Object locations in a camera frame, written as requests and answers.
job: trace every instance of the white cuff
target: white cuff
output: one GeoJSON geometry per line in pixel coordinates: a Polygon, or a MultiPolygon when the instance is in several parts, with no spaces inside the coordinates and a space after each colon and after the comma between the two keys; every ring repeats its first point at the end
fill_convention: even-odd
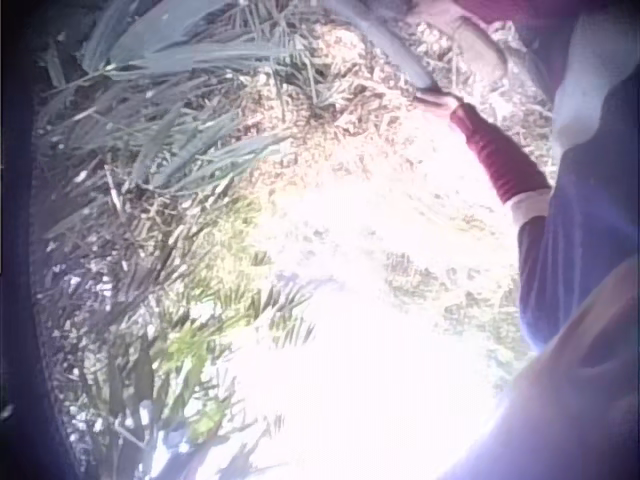
{"type": "Polygon", "coordinates": [[[534,190],[516,195],[505,203],[511,211],[513,223],[517,228],[522,227],[533,217],[546,217],[549,215],[549,199],[551,189],[534,190]]]}

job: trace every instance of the person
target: person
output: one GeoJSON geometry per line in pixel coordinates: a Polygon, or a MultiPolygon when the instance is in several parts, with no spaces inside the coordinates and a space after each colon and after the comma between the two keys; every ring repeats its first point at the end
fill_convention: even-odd
{"type": "Polygon", "coordinates": [[[637,10],[461,5],[488,23],[516,20],[529,35],[533,76],[553,102],[558,176],[552,187],[512,139],[455,94],[417,93],[420,108],[463,134],[511,212],[521,325],[539,353],[493,427],[445,478],[640,478],[637,10]]]}

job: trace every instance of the red sleeve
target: red sleeve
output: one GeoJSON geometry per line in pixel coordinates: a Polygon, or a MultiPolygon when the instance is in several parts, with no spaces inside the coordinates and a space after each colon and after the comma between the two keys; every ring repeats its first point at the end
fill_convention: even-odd
{"type": "Polygon", "coordinates": [[[454,0],[486,23],[512,21],[526,25],[574,17],[584,10],[605,7],[606,0],[454,0]]]}
{"type": "Polygon", "coordinates": [[[451,114],[467,145],[482,164],[502,203],[516,195],[551,188],[547,177],[511,138],[469,104],[451,114]]]}

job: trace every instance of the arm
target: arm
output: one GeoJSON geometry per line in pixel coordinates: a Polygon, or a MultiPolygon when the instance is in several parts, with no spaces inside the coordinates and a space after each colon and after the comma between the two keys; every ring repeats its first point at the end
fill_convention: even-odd
{"type": "Polygon", "coordinates": [[[539,269],[551,186],[529,156],[473,106],[458,106],[450,120],[465,136],[518,228],[522,328],[529,342],[540,350],[559,329],[557,322],[538,312],[544,306],[537,301],[546,290],[546,285],[540,284],[544,276],[539,269]]]}

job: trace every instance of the palm frond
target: palm frond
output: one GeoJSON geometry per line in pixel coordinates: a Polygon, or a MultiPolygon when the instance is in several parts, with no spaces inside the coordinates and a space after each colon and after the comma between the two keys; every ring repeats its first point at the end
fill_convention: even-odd
{"type": "Polygon", "coordinates": [[[271,147],[284,140],[277,135],[260,136],[241,140],[225,147],[212,156],[206,157],[209,163],[191,173],[173,188],[174,191],[190,191],[206,185],[212,181],[222,180],[234,170],[244,167],[247,163],[264,155],[271,147]]]}
{"type": "Polygon", "coordinates": [[[163,0],[122,35],[111,50],[111,62],[125,65],[183,42],[206,14],[229,0],[163,0]]]}
{"type": "Polygon", "coordinates": [[[180,116],[180,110],[182,103],[178,103],[173,107],[169,113],[162,120],[154,135],[149,141],[142,147],[138,158],[133,165],[133,181],[136,183],[142,183],[146,180],[149,173],[149,162],[162,150],[164,143],[167,141],[167,136],[170,130],[176,124],[178,117],[180,116]]]}
{"type": "Polygon", "coordinates": [[[114,80],[133,80],[149,76],[189,72],[193,69],[249,70],[288,51],[264,42],[198,43],[149,53],[126,64],[126,68],[107,72],[114,80]]]}
{"type": "Polygon", "coordinates": [[[109,57],[111,48],[127,29],[127,18],[135,0],[112,0],[84,48],[82,68],[87,73],[100,70],[109,57]]]}
{"type": "Polygon", "coordinates": [[[184,171],[196,155],[206,152],[231,133],[239,125],[235,112],[216,119],[200,135],[191,140],[180,150],[162,171],[151,181],[154,188],[162,189],[173,183],[176,175],[184,171]]]}

